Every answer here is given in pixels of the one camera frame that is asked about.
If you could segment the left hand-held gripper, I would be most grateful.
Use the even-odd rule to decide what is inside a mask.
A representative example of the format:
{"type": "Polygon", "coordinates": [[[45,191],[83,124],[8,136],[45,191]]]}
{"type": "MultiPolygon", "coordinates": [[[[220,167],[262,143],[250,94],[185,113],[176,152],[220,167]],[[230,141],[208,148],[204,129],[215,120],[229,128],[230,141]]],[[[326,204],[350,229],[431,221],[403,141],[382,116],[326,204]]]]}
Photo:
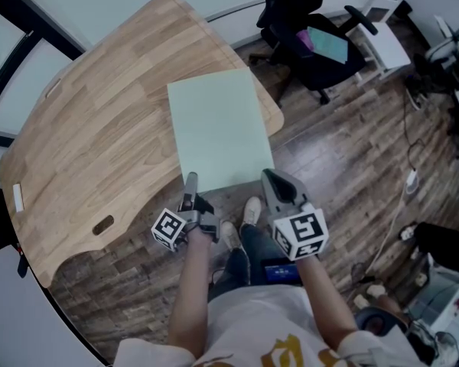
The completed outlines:
{"type": "Polygon", "coordinates": [[[182,242],[187,243],[187,234],[196,228],[210,236],[214,243],[220,240],[220,219],[215,216],[213,207],[197,194],[197,174],[190,172],[177,212],[163,209],[151,234],[168,250],[177,251],[182,242]]]}

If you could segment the light green cloth sheet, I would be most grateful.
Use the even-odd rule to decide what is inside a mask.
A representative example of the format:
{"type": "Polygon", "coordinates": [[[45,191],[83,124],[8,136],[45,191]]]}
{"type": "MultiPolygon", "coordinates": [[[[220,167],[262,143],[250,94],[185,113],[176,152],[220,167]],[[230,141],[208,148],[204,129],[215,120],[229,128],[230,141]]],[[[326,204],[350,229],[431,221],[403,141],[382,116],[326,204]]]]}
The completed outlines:
{"type": "Polygon", "coordinates": [[[274,166],[250,69],[170,83],[168,99],[181,172],[197,174],[197,192],[256,181],[274,166]]]}

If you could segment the person's left forearm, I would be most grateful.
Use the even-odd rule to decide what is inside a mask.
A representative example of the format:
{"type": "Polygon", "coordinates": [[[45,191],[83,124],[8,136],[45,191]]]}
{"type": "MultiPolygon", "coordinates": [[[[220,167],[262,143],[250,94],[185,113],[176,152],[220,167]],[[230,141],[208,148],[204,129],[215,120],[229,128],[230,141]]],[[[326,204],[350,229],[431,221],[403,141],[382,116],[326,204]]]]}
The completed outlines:
{"type": "Polygon", "coordinates": [[[168,344],[198,359],[207,341],[208,278],[212,239],[198,228],[188,235],[187,251],[168,324],[168,344]]]}

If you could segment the person's right forearm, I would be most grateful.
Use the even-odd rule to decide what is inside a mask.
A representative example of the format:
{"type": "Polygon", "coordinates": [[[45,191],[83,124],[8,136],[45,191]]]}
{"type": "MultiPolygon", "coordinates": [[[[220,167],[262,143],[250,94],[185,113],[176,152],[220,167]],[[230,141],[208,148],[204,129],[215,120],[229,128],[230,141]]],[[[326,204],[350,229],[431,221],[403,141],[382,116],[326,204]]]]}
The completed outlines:
{"type": "Polygon", "coordinates": [[[298,260],[297,269],[308,295],[318,332],[330,348],[338,350],[342,341],[358,330],[351,309],[316,256],[298,260]]]}

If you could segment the person's right white shoe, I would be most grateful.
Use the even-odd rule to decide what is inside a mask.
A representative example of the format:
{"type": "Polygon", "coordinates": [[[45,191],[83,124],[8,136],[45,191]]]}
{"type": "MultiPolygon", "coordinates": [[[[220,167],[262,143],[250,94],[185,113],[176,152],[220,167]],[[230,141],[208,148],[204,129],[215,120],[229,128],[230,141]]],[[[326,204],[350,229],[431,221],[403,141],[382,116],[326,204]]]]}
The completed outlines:
{"type": "Polygon", "coordinates": [[[262,204],[257,196],[250,197],[244,206],[243,220],[241,226],[251,225],[255,226],[259,221],[262,211],[262,204]]]}

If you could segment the person's white shoe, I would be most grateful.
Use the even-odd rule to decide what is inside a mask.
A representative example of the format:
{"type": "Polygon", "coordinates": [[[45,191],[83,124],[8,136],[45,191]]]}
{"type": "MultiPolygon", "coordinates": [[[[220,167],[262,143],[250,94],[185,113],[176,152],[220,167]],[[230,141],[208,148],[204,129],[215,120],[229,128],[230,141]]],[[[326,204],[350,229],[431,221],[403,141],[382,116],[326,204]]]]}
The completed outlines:
{"type": "Polygon", "coordinates": [[[220,238],[230,251],[235,248],[241,248],[238,231],[230,221],[222,222],[220,227],[220,238]]]}
{"type": "Polygon", "coordinates": [[[250,197],[244,206],[243,220],[241,226],[251,225],[255,226],[259,221],[262,211],[262,204],[257,196],[250,197]]]}

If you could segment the person's left white shoe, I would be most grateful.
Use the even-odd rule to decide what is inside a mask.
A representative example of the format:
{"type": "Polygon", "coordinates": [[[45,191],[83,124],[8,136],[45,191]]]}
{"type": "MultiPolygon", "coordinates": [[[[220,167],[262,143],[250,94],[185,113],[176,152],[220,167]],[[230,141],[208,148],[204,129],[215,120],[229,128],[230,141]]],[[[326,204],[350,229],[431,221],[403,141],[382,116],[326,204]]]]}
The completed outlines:
{"type": "Polygon", "coordinates": [[[238,231],[230,221],[222,222],[220,227],[220,238],[230,251],[235,248],[241,248],[238,231]]]}

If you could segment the black device with blue screen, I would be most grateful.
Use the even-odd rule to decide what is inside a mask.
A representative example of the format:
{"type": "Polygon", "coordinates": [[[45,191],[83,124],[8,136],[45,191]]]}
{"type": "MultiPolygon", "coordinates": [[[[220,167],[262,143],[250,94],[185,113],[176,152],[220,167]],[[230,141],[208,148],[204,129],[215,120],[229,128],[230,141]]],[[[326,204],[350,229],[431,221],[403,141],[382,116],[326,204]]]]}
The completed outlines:
{"type": "Polygon", "coordinates": [[[266,284],[302,285],[297,265],[287,258],[262,260],[261,266],[266,284]]]}

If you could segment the person's dark trousers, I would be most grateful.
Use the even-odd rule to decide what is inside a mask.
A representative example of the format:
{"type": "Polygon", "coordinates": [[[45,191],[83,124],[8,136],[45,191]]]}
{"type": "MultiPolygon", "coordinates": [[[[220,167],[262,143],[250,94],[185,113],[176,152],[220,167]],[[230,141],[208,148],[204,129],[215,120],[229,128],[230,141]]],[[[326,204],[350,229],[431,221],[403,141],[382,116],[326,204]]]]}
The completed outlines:
{"type": "Polygon", "coordinates": [[[244,224],[240,244],[229,254],[223,274],[209,290],[208,301],[247,286],[267,285],[262,262],[285,258],[277,244],[257,226],[244,224]]]}

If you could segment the wooden table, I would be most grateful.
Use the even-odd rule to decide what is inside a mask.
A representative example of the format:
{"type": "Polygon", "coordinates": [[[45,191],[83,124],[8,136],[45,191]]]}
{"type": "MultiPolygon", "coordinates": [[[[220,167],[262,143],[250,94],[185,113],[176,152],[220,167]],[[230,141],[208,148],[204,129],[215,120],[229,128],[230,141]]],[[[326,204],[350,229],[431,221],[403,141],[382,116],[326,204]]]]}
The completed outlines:
{"type": "Polygon", "coordinates": [[[8,214],[43,287],[67,259],[123,235],[180,176],[168,84],[242,67],[185,0],[151,0],[50,81],[0,160],[8,214]]]}

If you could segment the white power adapter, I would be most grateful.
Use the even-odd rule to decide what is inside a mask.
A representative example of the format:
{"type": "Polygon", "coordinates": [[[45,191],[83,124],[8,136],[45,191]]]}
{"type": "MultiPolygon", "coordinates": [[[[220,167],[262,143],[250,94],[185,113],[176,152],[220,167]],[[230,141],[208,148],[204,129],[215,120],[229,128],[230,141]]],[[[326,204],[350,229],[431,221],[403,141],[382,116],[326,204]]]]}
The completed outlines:
{"type": "Polygon", "coordinates": [[[418,171],[415,168],[412,168],[405,182],[405,192],[408,195],[413,194],[418,189],[418,186],[418,171]]]}

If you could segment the person's white printed shirt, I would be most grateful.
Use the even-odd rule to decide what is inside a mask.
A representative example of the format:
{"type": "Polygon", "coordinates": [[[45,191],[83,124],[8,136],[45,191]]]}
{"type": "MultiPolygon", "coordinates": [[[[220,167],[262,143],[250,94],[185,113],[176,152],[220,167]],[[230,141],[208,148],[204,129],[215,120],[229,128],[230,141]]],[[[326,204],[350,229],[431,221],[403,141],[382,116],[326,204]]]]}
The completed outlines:
{"type": "Polygon", "coordinates": [[[301,287],[242,287],[209,302],[203,355],[142,339],[119,344],[113,367],[423,367],[399,328],[346,336],[337,349],[317,330],[301,287]]]}

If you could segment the teal book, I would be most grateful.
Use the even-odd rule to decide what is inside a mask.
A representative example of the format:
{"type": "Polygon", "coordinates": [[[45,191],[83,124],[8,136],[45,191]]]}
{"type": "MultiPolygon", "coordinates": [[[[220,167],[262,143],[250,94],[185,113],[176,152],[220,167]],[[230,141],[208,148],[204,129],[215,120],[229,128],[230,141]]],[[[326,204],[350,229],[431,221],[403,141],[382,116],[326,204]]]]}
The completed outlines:
{"type": "Polygon", "coordinates": [[[343,38],[312,27],[308,36],[316,54],[342,64],[348,61],[348,43],[343,38]]]}

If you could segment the purple object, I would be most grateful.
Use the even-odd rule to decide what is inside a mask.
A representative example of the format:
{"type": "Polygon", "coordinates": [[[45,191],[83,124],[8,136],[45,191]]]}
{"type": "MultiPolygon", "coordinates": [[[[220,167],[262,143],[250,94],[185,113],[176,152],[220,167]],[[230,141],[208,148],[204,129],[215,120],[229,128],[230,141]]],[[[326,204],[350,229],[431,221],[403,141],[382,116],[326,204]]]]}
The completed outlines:
{"type": "Polygon", "coordinates": [[[307,30],[301,30],[296,34],[296,37],[309,49],[311,52],[314,51],[314,45],[311,41],[309,33],[307,30]]]}

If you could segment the white block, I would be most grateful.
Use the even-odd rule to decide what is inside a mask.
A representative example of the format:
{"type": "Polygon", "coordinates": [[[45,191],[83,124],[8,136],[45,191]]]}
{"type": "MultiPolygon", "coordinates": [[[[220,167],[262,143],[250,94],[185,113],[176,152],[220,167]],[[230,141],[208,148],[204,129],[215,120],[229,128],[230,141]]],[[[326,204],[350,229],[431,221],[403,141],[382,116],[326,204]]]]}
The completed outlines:
{"type": "Polygon", "coordinates": [[[24,201],[23,201],[23,196],[21,192],[21,185],[19,183],[14,184],[12,187],[12,191],[13,191],[16,212],[17,213],[23,212],[24,211],[24,201]]]}

